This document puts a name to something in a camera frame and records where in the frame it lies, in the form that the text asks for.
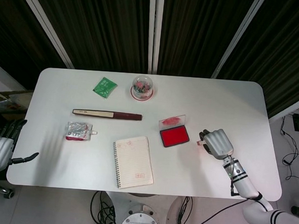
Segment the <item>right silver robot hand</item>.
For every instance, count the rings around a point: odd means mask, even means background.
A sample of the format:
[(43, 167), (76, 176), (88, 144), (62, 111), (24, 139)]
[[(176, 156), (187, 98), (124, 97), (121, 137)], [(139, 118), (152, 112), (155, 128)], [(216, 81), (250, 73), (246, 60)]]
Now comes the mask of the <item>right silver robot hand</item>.
[(223, 129), (204, 130), (199, 133), (200, 140), (207, 153), (218, 160), (223, 160), (233, 154), (234, 148)]

